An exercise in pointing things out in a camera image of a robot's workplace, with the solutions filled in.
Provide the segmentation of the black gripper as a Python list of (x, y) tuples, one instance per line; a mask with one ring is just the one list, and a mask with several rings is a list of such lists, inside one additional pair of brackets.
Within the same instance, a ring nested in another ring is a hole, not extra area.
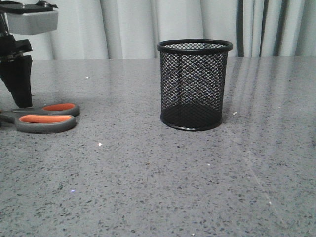
[(15, 40), (9, 32), (5, 13), (0, 13), (0, 78), (19, 108), (33, 106), (31, 94), (31, 55), (33, 49), (28, 39)]

